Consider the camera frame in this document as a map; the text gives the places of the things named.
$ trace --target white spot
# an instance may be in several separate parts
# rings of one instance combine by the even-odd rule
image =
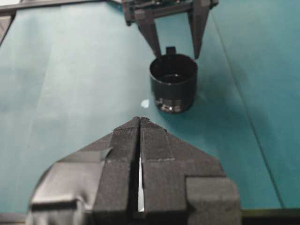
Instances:
[[[149,99],[145,99],[141,102],[141,107],[147,109],[149,107]]]

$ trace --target black fabric padding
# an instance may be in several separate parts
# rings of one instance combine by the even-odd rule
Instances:
[[[185,178],[224,177],[219,161],[141,120],[141,153],[147,224],[185,224],[188,219]]]
[[[165,130],[142,128],[141,139],[143,161],[174,159]]]

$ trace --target green tablecloth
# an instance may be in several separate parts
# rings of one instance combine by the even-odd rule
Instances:
[[[244,209],[300,207],[299,9],[222,0],[197,60],[196,101],[177,115],[154,106],[154,56],[116,5],[19,11],[0,47],[0,212],[25,212],[48,166],[134,116],[219,158]],[[193,56],[186,14],[156,22],[163,51]]]

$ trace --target black cylindrical cup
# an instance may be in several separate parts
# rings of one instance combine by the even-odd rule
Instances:
[[[166,113],[188,109],[196,94],[197,64],[188,56],[176,54],[174,47],[150,65],[151,89],[155,105]]]

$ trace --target metal frame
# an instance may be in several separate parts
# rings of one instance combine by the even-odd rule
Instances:
[[[25,213],[0,213],[0,225],[25,225]],[[242,210],[242,224],[298,225],[300,209]]]

